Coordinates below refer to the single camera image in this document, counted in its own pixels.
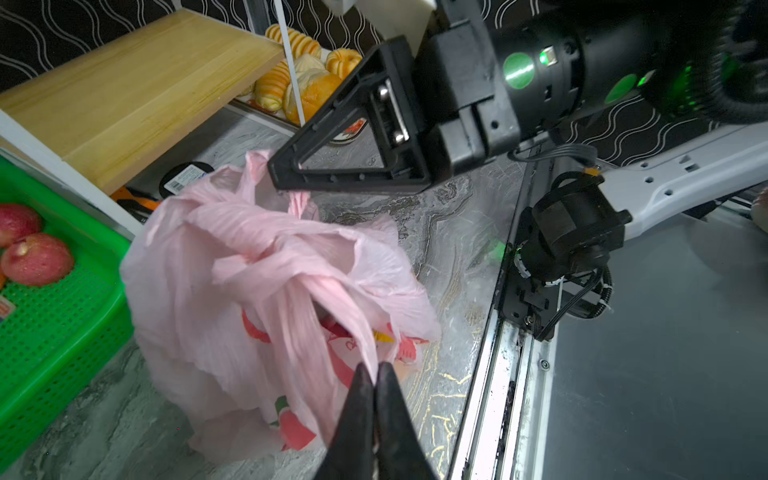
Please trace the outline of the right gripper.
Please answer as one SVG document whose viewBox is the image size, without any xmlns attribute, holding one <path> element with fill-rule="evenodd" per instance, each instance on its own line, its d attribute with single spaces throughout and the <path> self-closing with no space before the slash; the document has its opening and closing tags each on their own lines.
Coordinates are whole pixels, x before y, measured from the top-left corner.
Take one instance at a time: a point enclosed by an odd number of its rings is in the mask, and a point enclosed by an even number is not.
<svg viewBox="0 0 768 480">
<path fill-rule="evenodd" d="M 403 36 L 371 49 L 272 155 L 273 185 L 416 194 L 432 177 L 478 169 L 519 145 L 520 125 L 483 23 L 467 21 L 426 40 L 412 80 L 413 64 Z"/>
</svg>

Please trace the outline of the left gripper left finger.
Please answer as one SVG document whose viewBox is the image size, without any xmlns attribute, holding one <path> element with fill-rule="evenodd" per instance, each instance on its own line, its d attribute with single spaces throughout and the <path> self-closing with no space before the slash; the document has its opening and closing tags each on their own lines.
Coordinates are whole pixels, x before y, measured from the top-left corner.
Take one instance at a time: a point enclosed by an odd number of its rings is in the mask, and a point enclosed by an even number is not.
<svg viewBox="0 0 768 480">
<path fill-rule="evenodd" d="M 371 480 L 374 467 L 374 393 L 367 367 L 354 373 L 336 431 L 314 480 Z"/>
</svg>

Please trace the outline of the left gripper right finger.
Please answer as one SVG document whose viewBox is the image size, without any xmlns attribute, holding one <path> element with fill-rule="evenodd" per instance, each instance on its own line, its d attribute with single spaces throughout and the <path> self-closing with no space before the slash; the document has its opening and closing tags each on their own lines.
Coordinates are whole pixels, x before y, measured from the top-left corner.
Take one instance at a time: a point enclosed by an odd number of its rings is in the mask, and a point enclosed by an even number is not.
<svg viewBox="0 0 768 480">
<path fill-rule="evenodd" d="M 394 366 L 378 366 L 374 393 L 379 479 L 436 479 L 416 435 Z"/>
</svg>

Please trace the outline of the pink plastic grocery bag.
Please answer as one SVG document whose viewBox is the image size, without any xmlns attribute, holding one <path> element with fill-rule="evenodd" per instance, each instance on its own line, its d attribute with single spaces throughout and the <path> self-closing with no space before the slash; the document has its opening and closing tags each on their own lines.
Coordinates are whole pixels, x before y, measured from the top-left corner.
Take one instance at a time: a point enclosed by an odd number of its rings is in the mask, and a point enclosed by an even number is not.
<svg viewBox="0 0 768 480">
<path fill-rule="evenodd" d="M 416 370 L 440 336 L 394 220 L 321 222 L 269 158 L 164 200 L 120 269 L 153 383 L 216 463 L 329 443 L 356 367 Z"/>
</svg>

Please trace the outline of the green plastic basket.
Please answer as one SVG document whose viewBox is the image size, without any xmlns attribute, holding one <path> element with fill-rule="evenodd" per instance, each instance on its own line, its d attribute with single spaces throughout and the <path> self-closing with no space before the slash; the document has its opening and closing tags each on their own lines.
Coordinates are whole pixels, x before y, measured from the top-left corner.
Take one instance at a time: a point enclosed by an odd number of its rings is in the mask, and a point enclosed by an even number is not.
<svg viewBox="0 0 768 480">
<path fill-rule="evenodd" d="M 119 264 L 129 242 L 7 160 L 1 200 L 25 204 L 70 248 L 58 283 L 1 291 L 1 467 L 7 469 L 131 338 Z"/>
</svg>

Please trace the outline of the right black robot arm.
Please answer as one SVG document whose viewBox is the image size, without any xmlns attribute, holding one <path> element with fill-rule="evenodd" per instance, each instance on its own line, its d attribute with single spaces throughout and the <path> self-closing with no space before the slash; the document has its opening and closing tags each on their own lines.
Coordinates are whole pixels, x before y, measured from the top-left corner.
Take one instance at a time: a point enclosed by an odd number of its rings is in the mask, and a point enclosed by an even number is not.
<svg viewBox="0 0 768 480">
<path fill-rule="evenodd" d="M 767 176 L 763 1 L 441 1 L 269 161 L 281 190 L 419 193 L 496 159 L 567 168 L 520 220 L 502 311 L 538 340 L 607 307 L 612 251 Z"/>
</svg>

